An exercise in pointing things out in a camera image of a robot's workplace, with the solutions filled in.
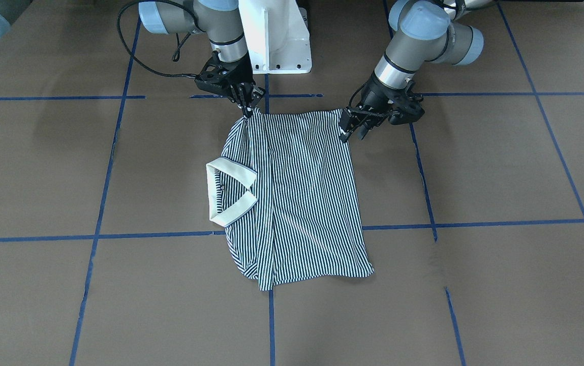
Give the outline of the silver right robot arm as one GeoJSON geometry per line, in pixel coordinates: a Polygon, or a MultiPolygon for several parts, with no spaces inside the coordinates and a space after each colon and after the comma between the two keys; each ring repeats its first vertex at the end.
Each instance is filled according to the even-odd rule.
{"type": "MultiPolygon", "coordinates": [[[[0,1],[0,38],[5,35],[30,1],[0,1]]],[[[192,35],[208,37],[212,55],[198,73],[164,73],[159,76],[192,79],[199,90],[224,97],[250,118],[264,89],[253,79],[252,61],[237,1],[129,1],[119,10],[115,27],[125,51],[139,63],[135,51],[127,44],[121,19],[132,7],[137,7],[139,21],[153,34],[183,34],[176,44],[175,54],[192,35]]]]}

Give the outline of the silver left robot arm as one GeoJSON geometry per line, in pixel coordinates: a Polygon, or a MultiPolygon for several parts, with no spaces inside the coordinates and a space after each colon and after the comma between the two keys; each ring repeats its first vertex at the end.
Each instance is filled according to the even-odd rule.
{"type": "Polygon", "coordinates": [[[414,76],[424,63],[465,66],[484,49],[477,28],[459,23],[466,14],[493,7],[494,1],[397,1],[388,14],[391,42],[369,79],[349,102],[339,120],[339,139],[388,121],[391,125],[417,122],[424,115],[422,95],[413,92],[414,76]]]}

